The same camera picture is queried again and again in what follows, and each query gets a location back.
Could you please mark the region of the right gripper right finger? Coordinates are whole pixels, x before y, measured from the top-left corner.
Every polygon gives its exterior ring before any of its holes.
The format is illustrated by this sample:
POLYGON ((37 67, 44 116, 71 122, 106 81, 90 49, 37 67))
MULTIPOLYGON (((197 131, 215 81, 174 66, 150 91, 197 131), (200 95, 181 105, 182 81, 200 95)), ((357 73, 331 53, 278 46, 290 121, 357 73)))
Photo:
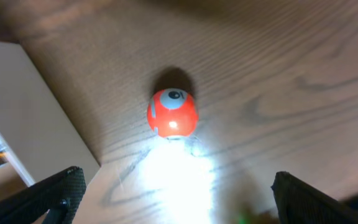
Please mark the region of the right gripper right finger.
POLYGON ((284 171, 276 173, 272 190, 280 223, 358 223, 358 195, 338 201, 284 171))

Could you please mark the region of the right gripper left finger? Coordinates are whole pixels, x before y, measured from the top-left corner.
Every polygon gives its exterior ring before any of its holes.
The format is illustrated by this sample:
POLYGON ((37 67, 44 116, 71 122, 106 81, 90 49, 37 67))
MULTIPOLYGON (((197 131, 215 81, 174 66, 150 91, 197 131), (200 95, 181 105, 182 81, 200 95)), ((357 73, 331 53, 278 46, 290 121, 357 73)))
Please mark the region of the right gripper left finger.
POLYGON ((71 224, 86 191, 83 169, 71 166, 0 201, 0 223, 71 224))

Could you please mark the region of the red ball toy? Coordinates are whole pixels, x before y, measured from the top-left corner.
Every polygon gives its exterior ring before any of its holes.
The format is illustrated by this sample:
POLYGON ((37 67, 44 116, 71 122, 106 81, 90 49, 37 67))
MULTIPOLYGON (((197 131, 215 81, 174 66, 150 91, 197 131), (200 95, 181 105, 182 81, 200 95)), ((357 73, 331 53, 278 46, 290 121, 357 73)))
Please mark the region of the red ball toy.
POLYGON ((156 92, 147 107, 147 122, 151 130, 162 138, 191 136, 198 120, 194 98, 178 88, 156 92))

